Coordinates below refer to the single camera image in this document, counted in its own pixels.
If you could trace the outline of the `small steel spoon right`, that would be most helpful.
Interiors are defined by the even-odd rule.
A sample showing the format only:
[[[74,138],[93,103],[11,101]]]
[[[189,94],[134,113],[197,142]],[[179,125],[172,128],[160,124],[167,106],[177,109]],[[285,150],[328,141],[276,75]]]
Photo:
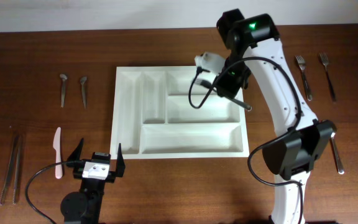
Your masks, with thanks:
[[[85,90],[85,83],[87,81],[87,77],[81,77],[80,78],[80,85],[81,85],[81,95],[82,95],[82,101],[83,101],[83,106],[84,108],[86,108],[87,102],[86,102],[86,90]]]

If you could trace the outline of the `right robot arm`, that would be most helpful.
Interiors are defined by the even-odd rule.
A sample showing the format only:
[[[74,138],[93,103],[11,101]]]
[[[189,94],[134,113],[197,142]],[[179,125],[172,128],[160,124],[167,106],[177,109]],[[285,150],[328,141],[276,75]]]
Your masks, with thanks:
[[[270,223],[305,223],[307,180],[331,139],[335,125],[320,121],[305,103],[283,53],[280,34],[272,18],[261,14],[246,19],[240,10],[222,14],[217,30],[230,55],[214,81],[218,95],[233,98],[248,87],[253,75],[265,98],[277,137],[254,149],[261,152],[274,181],[255,176],[274,187]]]

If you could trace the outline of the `white plastic cutlery tray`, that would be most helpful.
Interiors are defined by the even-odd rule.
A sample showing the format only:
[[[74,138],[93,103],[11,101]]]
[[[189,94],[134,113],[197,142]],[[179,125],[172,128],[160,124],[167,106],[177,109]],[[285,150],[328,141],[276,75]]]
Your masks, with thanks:
[[[247,157],[245,111],[192,85],[194,66],[117,67],[110,153],[125,159]]]

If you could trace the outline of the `small steel spoon left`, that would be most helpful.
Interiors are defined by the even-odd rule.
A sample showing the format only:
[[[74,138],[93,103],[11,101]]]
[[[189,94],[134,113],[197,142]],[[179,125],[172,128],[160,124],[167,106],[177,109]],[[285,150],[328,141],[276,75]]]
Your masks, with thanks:
[[[60,79],[62,80],[62,88],[61,88],[61,107],[63,108],[65,105],[65,93],[66,93],[66,81],[68,77],[64,74],[60,74]]]

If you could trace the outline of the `steel fork dark handle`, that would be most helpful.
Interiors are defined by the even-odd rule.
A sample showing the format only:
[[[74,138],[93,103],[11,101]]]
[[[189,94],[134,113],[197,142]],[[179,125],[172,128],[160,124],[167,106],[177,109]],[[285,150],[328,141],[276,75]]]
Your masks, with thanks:
[[[329,72],[328,72],[328,65],[329,65],[329,59],[328,59],[328,56],[326,55],[326,53],[324,52],[320,52],[318,54],[319,56],[319,59],[320,59],[320,62],[323,64],[324,66],[324,71],[325,71],[325,74],[326,74],[326,78],[327,78],[327,81],[328,81],[328,86],[329,86],[329,91],[330,91],[330,94],[331,94],[331,99],[333,102],[337,102],[337,98],[336,98],[336,94],[335,94],[335,91],[334,91],[334,88],[333,88],[333,84],[331,82],[331,79],[330,79],[330,76],[329,76]]]

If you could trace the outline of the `small steel spoon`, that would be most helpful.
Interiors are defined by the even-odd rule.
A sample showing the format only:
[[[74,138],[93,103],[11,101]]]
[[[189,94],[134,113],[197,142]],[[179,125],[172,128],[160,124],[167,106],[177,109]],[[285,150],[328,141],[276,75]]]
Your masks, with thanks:
[[[86,102],[86,90],[85,90],[85,83],[87,81],[87,77],[81,77],[80,78],[80,85],[81,85],[81,95],[82,95],[82,101],[83,101],[83,106],[84,108],[86,108],[87,102]]]
[[[62,88],[61,88],[61,107],[63,108],[65,105],[65,93],[66,93],[66,81],[68,77],[64,74],[60,74],[60,79],[62,80]]]

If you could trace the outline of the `pink plastic knife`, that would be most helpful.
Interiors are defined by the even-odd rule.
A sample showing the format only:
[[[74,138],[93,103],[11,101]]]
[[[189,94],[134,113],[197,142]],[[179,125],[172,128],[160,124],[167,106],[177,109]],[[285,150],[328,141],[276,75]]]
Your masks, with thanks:
[[[61,145],[60,145],[61,131],[62,131],[61,127],[58,127],[57,130],[55,131],[55,135],[54,135],[54,139],[53,139],[53,148],[56,151],[56,156],[55,156],[56,163],[59,163],[62,161]],[[63,167],[61,164],[59,164],[55,167],[55,178],[61,179],[62,177],[63,177]]]

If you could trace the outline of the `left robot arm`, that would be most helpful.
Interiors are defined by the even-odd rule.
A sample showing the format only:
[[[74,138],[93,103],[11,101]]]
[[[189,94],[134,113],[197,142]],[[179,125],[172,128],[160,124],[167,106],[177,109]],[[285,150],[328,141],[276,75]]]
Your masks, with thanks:
[[[66,195],[60,205],[65,223],[98,223],[104,196],[105,184],[115,182],[122,177],[126,165],[118,145],[116,169],[110,170],[111,155],[94,152],[91,159],[81,159],[84,140],[67,159],[67,167],[73,169],[73,177],[81,180],[80,189]]]

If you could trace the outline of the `steel tongs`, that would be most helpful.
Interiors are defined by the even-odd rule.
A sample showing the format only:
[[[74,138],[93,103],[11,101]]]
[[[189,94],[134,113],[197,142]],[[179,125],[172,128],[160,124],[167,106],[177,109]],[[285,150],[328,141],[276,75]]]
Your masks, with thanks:
[[[16,155],[16,149],[17,149],[17,145],[18,145],[19,140],[20,140],[20,135],[19,134],[16,134],[12,139],[11,155],[10,155],[10,158],[9,158],[7,172],[6,172],[6,176],[5,176],[5,179],[4,179],[4,184],[3,184],[3,187],[2,187],[2,191],[1,191],[0,206],[4,205],[5,199],[6,199],[6,194],[7,194],[8,188],[9,188],[9,186],[11,184],[12,175],[13,175],[13,168],[14,168],[14,161],[15,161],[15,155]]]

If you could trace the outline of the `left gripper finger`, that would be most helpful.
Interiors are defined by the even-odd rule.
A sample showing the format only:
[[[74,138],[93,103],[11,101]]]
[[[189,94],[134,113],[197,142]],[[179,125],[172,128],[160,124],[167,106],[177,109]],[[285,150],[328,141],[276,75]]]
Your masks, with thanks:
[[[116,177],[123,177],[125,168],[126,168],[126,165],[125,165],[124,158],[122,155],[121,143],[119,143],[118,149],[117,149],[116,170],[115,170]]]
[[[82,148],[84,144],[84,138],[81,138],[79,144],[74,151],[68,156],[67,161],[78,161],[81,156]]]

